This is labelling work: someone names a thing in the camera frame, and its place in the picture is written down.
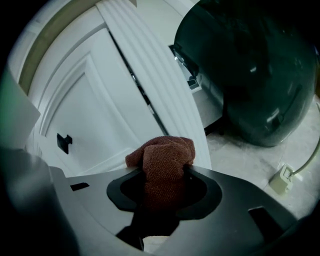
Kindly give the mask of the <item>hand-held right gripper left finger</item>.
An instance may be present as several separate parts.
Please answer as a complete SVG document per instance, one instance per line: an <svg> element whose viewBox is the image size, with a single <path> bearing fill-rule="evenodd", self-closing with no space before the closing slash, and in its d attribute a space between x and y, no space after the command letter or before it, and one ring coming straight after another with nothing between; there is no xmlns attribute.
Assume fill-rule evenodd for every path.
<svg viewBox="0 0 320 256"><path fill-rule="evenodd" d="M75 234L80 256L143 256L144 252L116 237L133 213L119 210L107 196L110 182L132 171L123 168L99 174L65 177L50 167L63 212Z"/></svg>

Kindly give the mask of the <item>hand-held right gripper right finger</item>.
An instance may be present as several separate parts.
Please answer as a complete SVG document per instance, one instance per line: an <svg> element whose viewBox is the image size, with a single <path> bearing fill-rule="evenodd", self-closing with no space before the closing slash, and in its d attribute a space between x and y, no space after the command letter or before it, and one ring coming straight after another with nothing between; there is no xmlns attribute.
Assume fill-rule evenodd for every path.
<svg viewBox="0 0 320 256"><path fill-rule="evenodd" d="M181 220L155 252L157 256L244 256L279 238L296 221L285 207L256 185L210 169L187 166L203 179L205 206L213 211L201 219Z"/></svg>

